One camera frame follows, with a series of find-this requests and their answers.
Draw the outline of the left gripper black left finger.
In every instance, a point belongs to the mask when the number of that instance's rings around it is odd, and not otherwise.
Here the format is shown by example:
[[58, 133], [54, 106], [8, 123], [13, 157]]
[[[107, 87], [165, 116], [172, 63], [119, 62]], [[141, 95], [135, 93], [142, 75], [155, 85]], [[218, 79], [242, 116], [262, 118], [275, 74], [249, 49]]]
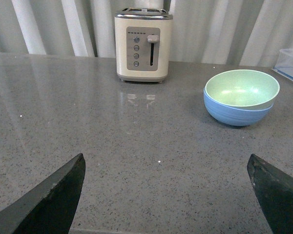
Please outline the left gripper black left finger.
[[67, 234], [85, 177], [82, 153], [0, 211], [0, 234]]

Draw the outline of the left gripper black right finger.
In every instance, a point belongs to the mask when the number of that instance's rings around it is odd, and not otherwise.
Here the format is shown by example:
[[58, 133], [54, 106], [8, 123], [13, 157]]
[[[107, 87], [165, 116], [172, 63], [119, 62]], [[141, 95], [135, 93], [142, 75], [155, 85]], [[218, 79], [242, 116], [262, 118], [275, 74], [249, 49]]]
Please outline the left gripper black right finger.
[[247, 164], [261, 210], [274, 234], [293, 234], [293, 177], [252, 154]]

